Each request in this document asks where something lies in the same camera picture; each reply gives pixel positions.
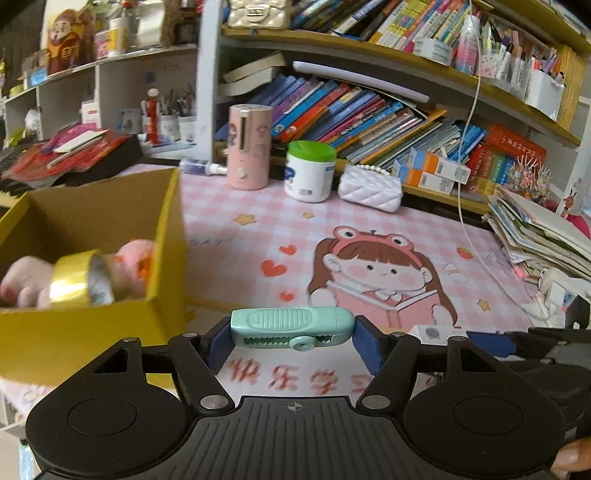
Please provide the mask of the person right hand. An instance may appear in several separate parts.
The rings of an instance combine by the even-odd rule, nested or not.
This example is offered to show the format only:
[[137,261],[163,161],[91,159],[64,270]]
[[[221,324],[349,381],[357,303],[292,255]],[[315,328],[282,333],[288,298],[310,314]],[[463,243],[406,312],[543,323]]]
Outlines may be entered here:
[[565,445],[556,456],[551,472],[556,479],[570,479],[575,473],[591,469],[591,438],[576,440]]

